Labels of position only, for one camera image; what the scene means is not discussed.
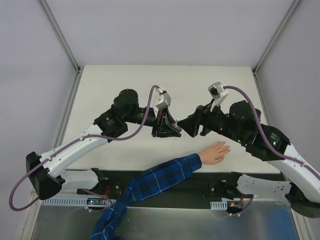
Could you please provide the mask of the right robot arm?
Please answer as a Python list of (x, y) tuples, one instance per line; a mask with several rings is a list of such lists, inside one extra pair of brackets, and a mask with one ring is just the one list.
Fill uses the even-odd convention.
[(320, 174), (296, 150), (288, 137), (276, 127), (260, 122), (261, 111), (245, 100), (233, 103), (225, 114), (213, 102), (199, 105), (176, 124), (191, 137), (216, 132), (243, 146), (247, 153), (277, 168), (288, 181), (252, 179), (238, 173), (225, 184), (230, 197), (266, 195), (281, 201), (298, 214), (316, 219), (320, 216)]

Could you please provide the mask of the blue plaid sleeve forearm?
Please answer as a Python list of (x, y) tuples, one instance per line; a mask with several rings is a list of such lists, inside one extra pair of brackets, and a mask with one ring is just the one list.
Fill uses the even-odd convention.
[(127, 213), (127, 207), (134, 202), (145, 201), (169, 190), (188, 179), (193, 172), (202, 167), (197, 153), (175, 158), (133, 177), (116, 202), (106, 209), (96, 222), (91, 240), (122, 240), (116, 234)]

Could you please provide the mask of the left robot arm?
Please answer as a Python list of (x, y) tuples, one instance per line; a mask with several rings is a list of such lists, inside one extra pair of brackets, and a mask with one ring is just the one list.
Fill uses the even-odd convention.
[(28, 178), (40, 200), (47, 200), (62, 190), (86, 189), (99, 195), (106, 183), (97, 169), (71, 170), (75, 161), (112, 141), (125, 141), (138, 134), (143, 126), (152, 128), (154, 138), (181, 137), (180, 129), (169, 113), (170, 95), (157, 88), (146, 107), (139, 106), (138, 93), (124, 89), (110, 109), (97, 117), (82, 133), (48, 152), (29, 153), (26, 158)]

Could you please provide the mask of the mannequin hand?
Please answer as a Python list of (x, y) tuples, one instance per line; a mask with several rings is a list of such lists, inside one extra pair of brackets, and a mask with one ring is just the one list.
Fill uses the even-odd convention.
[(202, 164), (215, 165), (220, 163), (230, 150), (230, 146), (226, 145), (226, 142), (218, 141), (206, 147), (198, 155)]

